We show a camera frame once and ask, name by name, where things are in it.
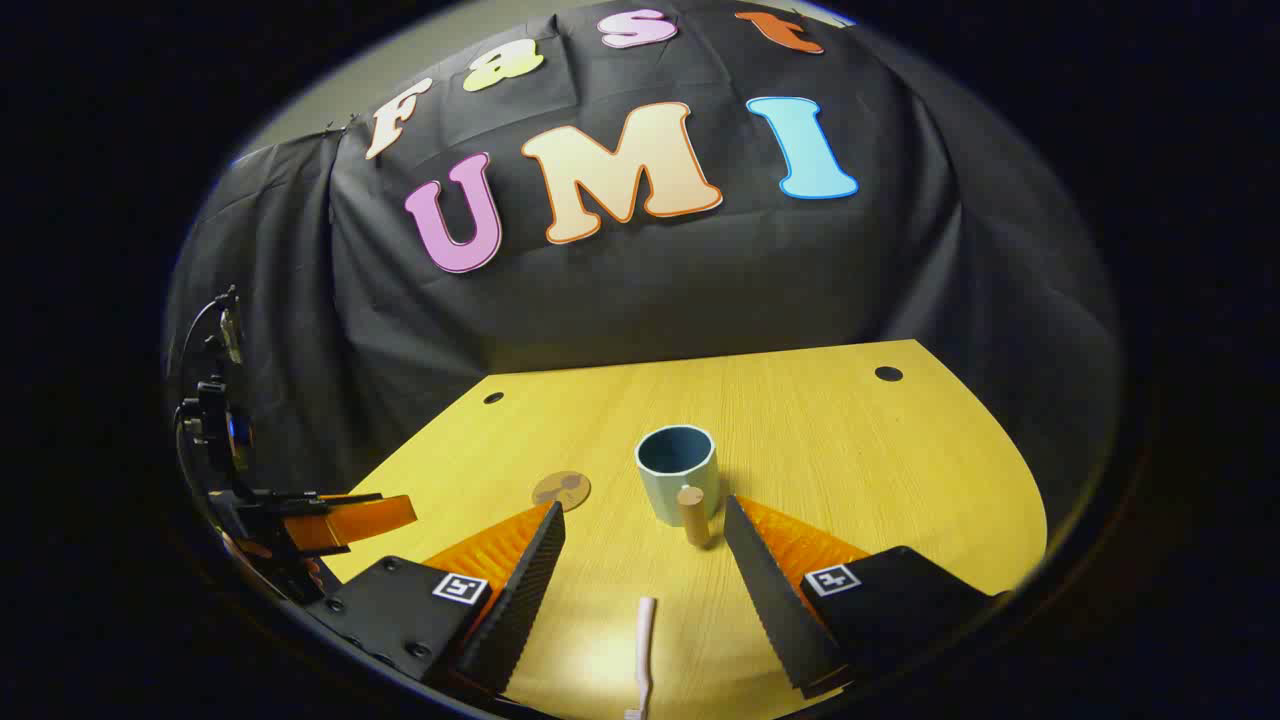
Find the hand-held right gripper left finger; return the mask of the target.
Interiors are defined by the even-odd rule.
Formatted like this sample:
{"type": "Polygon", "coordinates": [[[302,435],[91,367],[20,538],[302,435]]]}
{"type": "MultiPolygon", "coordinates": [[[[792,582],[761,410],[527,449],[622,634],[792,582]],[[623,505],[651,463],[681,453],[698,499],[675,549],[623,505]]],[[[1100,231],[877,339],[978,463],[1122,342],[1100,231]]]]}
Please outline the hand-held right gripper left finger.
{"type": "Polygon", "coordinates": [[[493,697],[524,653],[564,539],[552,500],[426,561],[383,556],[305,610],[404,676],[493,697]]]}

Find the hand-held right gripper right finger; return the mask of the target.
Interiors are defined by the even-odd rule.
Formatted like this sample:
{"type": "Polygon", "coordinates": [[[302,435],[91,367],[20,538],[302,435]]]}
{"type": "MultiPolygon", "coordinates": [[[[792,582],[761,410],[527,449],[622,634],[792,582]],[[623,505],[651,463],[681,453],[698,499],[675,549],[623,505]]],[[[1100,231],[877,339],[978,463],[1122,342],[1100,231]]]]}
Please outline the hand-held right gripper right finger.
{"type": "Polygon", "coordinates": [[[900,544],[868,553],[741,495],[723,534],[792,687],[806,698],[908,666],[1001,601],[900,544]]]}

